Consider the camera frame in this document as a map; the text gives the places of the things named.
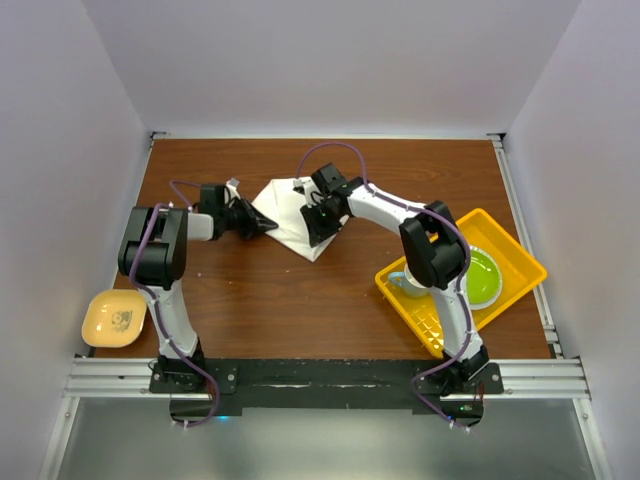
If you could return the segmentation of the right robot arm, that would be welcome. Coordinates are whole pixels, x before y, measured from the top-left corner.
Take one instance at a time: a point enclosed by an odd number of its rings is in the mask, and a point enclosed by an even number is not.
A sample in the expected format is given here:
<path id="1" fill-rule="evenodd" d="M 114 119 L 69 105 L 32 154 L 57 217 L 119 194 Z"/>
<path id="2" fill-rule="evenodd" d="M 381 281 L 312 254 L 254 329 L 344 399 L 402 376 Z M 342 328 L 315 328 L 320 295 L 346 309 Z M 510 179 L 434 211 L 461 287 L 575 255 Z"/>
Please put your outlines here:
<path id="1" fill-rule="evenodd" d="M 433 299 L 444 341 L 448 386 L 469 392 L 489 363 L 488 351 L 475 326 L 467 295 L 470 246 L 448 207 L 436 201 L 421 205 L 387 193 L 365 176 L 346 179 L 331 163 L 308 180 L 293 180 L 305 197 L 300 213 L 309 243 L 319 245 L 342 229 L 346 217 L 370 221 L 399 236 L 409 279 Z"/>

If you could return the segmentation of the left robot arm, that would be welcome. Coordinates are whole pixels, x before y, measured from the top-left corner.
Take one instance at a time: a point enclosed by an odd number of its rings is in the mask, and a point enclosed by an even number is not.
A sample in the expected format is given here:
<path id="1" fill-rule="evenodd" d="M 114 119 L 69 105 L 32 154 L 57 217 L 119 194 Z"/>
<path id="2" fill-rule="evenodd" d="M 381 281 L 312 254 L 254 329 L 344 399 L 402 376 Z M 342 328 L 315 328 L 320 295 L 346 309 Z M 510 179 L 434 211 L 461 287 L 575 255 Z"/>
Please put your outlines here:
<path id="1" fill-rule="evenodd" d="M 185 392 L 200 390 L 207 368 L 191 325 L 182 278 L 189 241 L 209 242 L 226 232 L 250 240 L 278 228 L 239 194 L 231 179 L 199 184 L 199 199 L 184 208 L 159 204 L 132 209 L 118 254 L 119 273 L 143 295 L 159 340 L 158 363 Z"/>

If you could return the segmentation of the white cloth napkin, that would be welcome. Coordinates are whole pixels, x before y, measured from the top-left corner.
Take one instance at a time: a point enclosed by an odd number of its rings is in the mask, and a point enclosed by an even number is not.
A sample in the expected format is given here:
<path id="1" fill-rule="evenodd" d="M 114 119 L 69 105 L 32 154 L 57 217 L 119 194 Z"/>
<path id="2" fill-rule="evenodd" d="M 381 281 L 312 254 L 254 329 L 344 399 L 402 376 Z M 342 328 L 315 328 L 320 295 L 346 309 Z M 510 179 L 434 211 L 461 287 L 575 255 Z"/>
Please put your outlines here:
<path id="1" fill-rule="evenodd" d="M 252 205 L 278 227 L 267 235 L 310 262 L 315 262 L 334 239 L 310 245 L 309 232 L 300 209 L 307 204 L 304 194 L 296 192 L 296 183 L 315 187 L 310 177 L 271 180 L 253 200 Z"/>

